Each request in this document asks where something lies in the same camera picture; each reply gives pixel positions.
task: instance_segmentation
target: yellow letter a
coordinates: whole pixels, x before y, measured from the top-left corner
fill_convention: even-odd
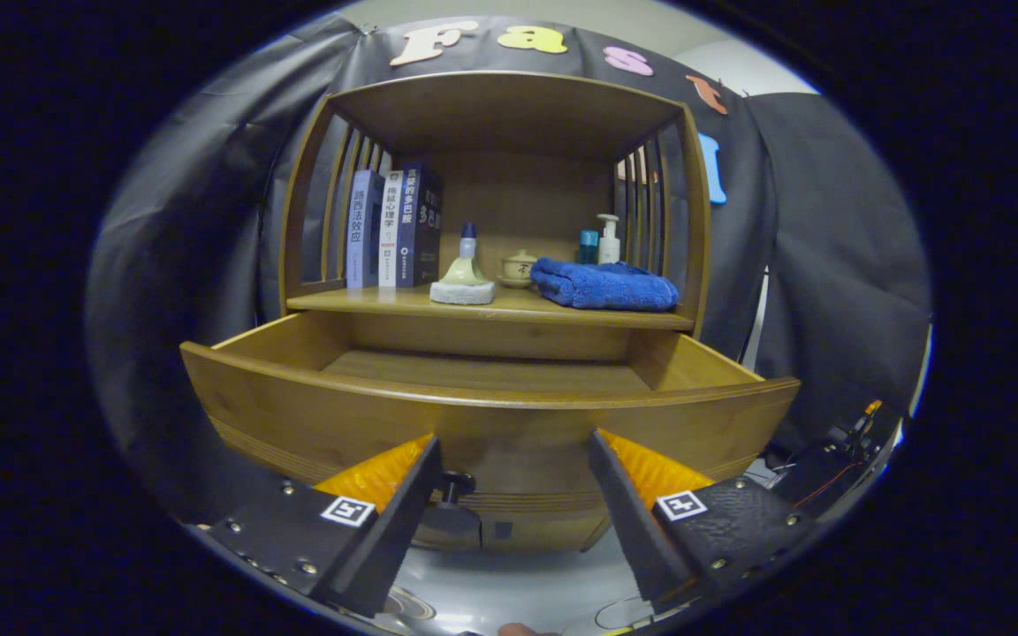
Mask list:
[[[498,44],[502,47],[536,49],[545,53],[563,53],[568,50],[565,47],[565,37],[560,32],[543,25],[510,25],[506,32],[508,33],[504,36],[498,37]]]

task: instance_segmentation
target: saucer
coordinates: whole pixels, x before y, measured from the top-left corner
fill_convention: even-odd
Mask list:
[[[516,290],[524,290],[525,287],[532,285],[531,278],[505,278],[498,277],[498,281],[506,287],[513,287]]]

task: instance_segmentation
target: white book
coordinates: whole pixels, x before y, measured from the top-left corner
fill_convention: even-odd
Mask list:
[[[399,238],[399,203],[403,190],[403,171],[387,173],[384,184],[384,206],[379,223],[379,286],[393,287],[396,283],[398,258],[395,245]]]

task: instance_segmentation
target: wire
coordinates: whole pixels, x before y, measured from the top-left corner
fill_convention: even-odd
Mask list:
[[[828,481],[827,483],[825,483],[824,485],[821,485],[819,487],[817,487],[817,488],[816,488],[816,490],[815,490],[815,493],[812,493],[811,495],[808,495],[808,496],[804,497],[804,499],[801,499],[801,500],[800,500],[800,503],[799,503],[799,504],[796,504],[795,506],[792,506],[792,508],[799,508],[799,507],[800,507],[800,505],[802,505],[802,504],[803,504],[804,502],[807,502],[807,500],[809,500],[809,499],[811,499],[812,497],[814,497],[814,496],[816,496],[816,495],[819,495],[821,493],[823,493],[823,492],[827,490],[827,489],[828,489],[828,487],[832,485],[832,483],[835,483],[835,482],[836,482],[836,479],[838,479],[838,478],[840,478],[841,476],[843,476],[843,473],[845,473],[845,472],[847,472],[847,471],[851,470],[851,468],[854,468],[854,467],[856,467],[856,466],[861,466],[861,465],[863,465],[864,463],[865,463],[865,462],[856,462],[856,463],[853,463],[853,464],[848,464],[848,466],[847,466],[847,467],[843,468],[843,470],[841,470],[841,471],[840,471],[840,474],[837,474],[837,475],[833,476],[833,477],[831,478],[831,480],[829,480],[829,481]]]
[[[613,603],[607,603],[606,605],[603,605],[602,608],[600,608],[599,612],[595,613],[595,619],[592,619],[595,621],[595,625],[599,629],[607,629],[607,631],[612,631],[612,629],[621,629],[623,627],[630,627],[629,625],[619,625],[619,627],[606,627],[606,626],[600,625],[600,615],[602,615],[603,612],[605,612],[607,609],[614,608],[618,603],[626,603],[627,600],[634,600],[634,599],[642,600],[642,596],[638,595],[638,594],[635,594],[633,596],[627,596],[625,599],[615,600],[615,602],[613,602]]]

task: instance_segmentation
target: white lotion bottle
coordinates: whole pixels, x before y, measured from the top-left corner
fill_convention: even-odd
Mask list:
[[[601,218],[605,223],[600,237],[599,265],[619,263],[619,239],[615,237],[615,223],[619,222],[619,218],[614,214],[598,214],[595,217]]]

